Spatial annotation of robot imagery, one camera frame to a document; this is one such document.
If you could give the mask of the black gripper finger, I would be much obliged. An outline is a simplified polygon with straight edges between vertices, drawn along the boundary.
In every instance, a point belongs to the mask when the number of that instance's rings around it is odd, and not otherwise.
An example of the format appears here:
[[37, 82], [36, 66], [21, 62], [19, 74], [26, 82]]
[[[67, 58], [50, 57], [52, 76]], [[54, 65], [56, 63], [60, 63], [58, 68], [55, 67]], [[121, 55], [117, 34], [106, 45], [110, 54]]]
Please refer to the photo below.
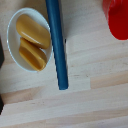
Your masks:
[[[2, 67], [3, 62], [4, 62], [4, 53], [3, 53], [3, 48], [2, 48], [1, 38], [0, 38], [0, 69]], [[4, 103], [0, 94], [0, 115], [3, 110], [3, 106], [4, 106]]]

